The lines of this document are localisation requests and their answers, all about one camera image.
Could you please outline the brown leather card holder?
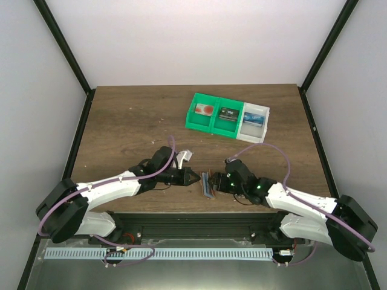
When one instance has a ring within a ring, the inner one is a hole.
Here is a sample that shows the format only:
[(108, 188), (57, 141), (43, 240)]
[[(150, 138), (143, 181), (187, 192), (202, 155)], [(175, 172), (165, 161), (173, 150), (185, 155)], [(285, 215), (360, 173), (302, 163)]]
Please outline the brown leather card holder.
[(213, 174), (210, 170), (208, 172), (201, 172), (201, 188), (203, 195), (208, 199), (215, 199), (218, 195), (225, 195), (223, 192), (217, 192), (216, 190), (211, 190), (209, 188), (209, 177)]

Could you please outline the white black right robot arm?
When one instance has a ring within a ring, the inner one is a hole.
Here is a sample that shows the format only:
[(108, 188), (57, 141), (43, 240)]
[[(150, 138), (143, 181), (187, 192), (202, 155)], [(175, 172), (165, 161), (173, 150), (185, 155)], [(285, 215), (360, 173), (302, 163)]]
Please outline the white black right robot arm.
[(209, 187), (243, 196), (254, 205), (285, 211), (280, 232), (291, 239), (325, 243), (346, 258), (361, 262), (375, 250), (372, 240), (378, 226), (350, 196), (325, 198), (286, 187), (274, 179), (257, 177), (239, 159), (226, 163), (223, 173), (213, 173)]

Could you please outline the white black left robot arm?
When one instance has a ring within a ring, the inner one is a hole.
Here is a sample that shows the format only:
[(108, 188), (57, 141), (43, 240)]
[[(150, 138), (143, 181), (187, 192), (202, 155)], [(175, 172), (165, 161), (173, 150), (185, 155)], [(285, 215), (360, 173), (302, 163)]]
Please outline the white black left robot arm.
[(61, 180), (36, 209), (40, 220), (38, 233), (54, 243), (73, 236), (92, 235), (110, 242), (123, 237), (123, 224), (112, 211), (97, 213), (94, 209), (120, 198), (131, 198), (155, 190), (159, 183), (187, 187), (200, 181), (199, 174), (184, 166), (192, 152), (159, 148), (128, 170), (106, 179), (75, 183)]

